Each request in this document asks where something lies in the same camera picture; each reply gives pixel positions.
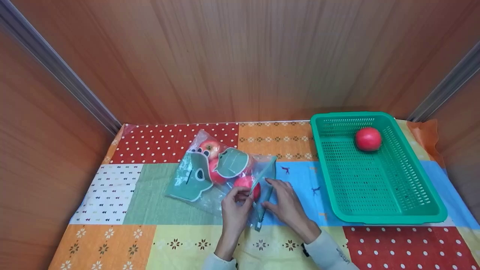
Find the green plastic basket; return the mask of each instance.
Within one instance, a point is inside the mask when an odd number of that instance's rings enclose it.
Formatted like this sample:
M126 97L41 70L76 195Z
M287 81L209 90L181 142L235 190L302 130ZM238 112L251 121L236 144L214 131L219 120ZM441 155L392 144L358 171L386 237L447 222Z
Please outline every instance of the green plastic basket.
M447 211L395 119L384 112L312 116L312 131L333 212L346 222L442 222ZM374 127L382 146L363 152L355 133Z

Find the patchwork tablecloth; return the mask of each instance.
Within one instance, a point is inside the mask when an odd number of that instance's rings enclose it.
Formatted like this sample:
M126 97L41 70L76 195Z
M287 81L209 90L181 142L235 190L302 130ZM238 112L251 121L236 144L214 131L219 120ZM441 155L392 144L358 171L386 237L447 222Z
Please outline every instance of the patchwork tablecloth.
M276 155L278 179L292 183L309 218L360 269L480 269L480 226L442 168L434 148L436 123L397 122L448 209L445 222L368 226L339 220L317 174L308 121L124 124L72 216L50 269L199 269L215 249L221 218L165 197L164 190L200 129L246 152ZM260 232L245 230L234 256L239 269L315 269L300 245L288 227L267 213Z

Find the hand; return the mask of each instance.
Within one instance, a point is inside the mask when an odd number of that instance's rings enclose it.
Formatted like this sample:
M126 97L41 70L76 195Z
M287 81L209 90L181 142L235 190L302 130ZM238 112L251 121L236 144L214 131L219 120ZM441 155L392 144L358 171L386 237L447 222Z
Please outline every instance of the hand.
M248 196L250 188L236 186L222 200L223 229L215 249L215 255L225 261L231 261L237 247L240 234L245 229L248 214L252 208L252 195ZM242 206L237 201L245 201Z
M322 231L310 220L301 206L300 200L289 182L268 179L266 181L276 190L278 204L269 201L262 206L273 212L279 220L288 225L306 244L315 241Z

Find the wooden wall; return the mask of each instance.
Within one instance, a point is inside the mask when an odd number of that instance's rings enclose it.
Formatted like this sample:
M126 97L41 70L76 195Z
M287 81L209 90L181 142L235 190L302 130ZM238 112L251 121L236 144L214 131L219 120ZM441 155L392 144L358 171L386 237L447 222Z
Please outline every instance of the wooden wall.
M121 122L406 118L480 38L478 0L12 0Z
M0 28L0 268L46 269L113 139Z
M480 221L480 74L471 78L431 118L438 119L437 149L463 200Z

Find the red apple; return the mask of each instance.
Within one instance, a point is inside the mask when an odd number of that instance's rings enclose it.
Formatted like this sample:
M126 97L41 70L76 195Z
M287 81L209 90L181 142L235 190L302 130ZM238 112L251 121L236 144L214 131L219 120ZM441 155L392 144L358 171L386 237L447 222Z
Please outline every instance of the red apple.
M208 160L218 158L218 154L220 154L222 150L220 143L213 139L202 142L199 148L201 148L201 151L208 157Z
M382 144L382 137L377 129L365 127L355 134L355 143L362 151L376 151Z
M218 159L210 160L208 162L208 172L210 173L210 179L214 184L225 184L227 181L226 178L223 178L218 172L214 172L213 170L216 168L218 164Z
M233 183L233 186L246 186L247 188L252 188L252 184L255 178L251 175L239 177ZM255 188L253 188L253 199L256 201L260 197L260 184L257 184Z

